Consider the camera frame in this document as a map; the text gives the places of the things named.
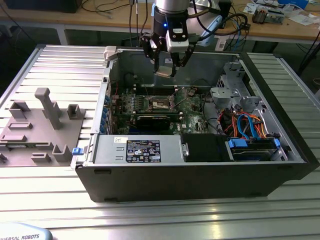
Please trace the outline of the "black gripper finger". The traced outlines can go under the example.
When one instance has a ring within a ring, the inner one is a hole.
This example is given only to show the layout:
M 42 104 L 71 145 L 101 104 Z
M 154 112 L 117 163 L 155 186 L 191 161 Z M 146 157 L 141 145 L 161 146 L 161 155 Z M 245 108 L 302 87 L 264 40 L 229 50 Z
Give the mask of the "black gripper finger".
M 187 50 L 184 53 L 183 58 L 180 58 L 179 52 L 172 52 L 171 53 L 171 60 L 172 60 L 172 71 L 171 71 L 171 77 L 174 77 L 177 73 L 177 68 L 185 67 L 188 63 L 189 59 L 191 58 L 191 55 L 193 54 L 195 50 L 195 45 L 191 44 L 188 46 Z
M 156 33 L 142 34 L 140 36 L 141 46 L 146 58 L 153 62 L 153 72 L 159 69 L 159 55 L 163 49 L 163 38 Z

